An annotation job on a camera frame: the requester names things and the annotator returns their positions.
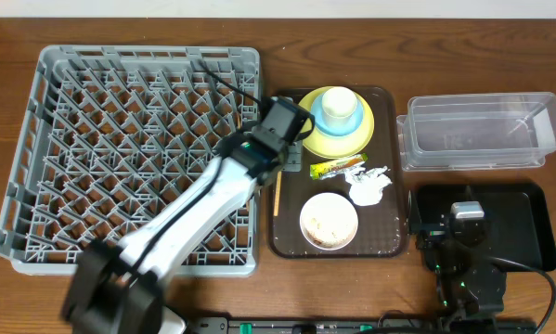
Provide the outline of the yellow plate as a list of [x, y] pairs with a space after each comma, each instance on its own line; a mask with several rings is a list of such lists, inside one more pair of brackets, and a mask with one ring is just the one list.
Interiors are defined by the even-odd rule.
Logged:
[[315, 116], [315, 128], [310, 136], [303, 140], [303, 145], [313, 154], [326, 159], [339, 159], [360, 152], [370, 141], [374, 133], [374, 116], [368, 102], [356, 93], [357, 111], [361, 111], [362, 120], [349, 135], [335, 136], [323, 132], [320, 99], [330, 86], [312, 90], [306, 94], [299, 105]]

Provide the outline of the yellow green snack wrapper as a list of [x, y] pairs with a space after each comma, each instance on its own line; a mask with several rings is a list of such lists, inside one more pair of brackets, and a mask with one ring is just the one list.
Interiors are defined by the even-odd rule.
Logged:
[[309, 175], [313, 180], [332, 178], [338, 174], [356, 171], [358, 168], [361, 168], [367, 160], [368, 156], [365, 153], [361, 153], [337, 160], [311, 164]]

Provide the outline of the white tissue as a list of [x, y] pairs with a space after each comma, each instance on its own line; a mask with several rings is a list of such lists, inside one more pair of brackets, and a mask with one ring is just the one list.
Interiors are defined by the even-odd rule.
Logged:
[[387, 166], [369, 170], [365, 167], [357, 167], [346, 173], [344, 179], [351, 186], [349, 197], [352, 202], [357, 206], [379, 204], [383, 197], [383, 190], [393, 183], [385, 174], [387, 171]]

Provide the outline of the white bowl with rice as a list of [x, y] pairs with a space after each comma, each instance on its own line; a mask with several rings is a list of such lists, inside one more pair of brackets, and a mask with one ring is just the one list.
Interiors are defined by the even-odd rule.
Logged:
[[356, 208], [347, 198], [325, 192], [316, 194], [303, 205], [299, 224], [312, 246], [322, 251], [337, 251], [355, 238], [359, 219]]

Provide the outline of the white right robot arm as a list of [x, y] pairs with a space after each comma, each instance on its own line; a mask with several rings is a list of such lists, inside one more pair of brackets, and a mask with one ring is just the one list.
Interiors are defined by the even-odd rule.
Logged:
[[431, 204], [435, 217], [424, 218], [418, 194], [408, 193], [409, 232], [436, 276], [436, 292], [444, 305], [435, 325], [448, 332], [498, 333], [495, 315], [504, 310], [507, 275], [474, 249], [485, 240], [483, 206], [469, 189], [465, 200], [443, 210], [441, 204]]

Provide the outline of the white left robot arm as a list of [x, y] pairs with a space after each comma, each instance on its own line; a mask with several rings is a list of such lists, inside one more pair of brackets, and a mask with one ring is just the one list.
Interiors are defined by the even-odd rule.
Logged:
[[254, 192], [271, 184], [288, 147], [310, 136], [314, 116], [285, 97], [265, 97], [266, 115], [221, 139], [203, 174], [148, 224], [116, 245], [84, 249], [60, 316], [75, 333], [183, 333], [186, 321], [165, 300], [177, 269]]

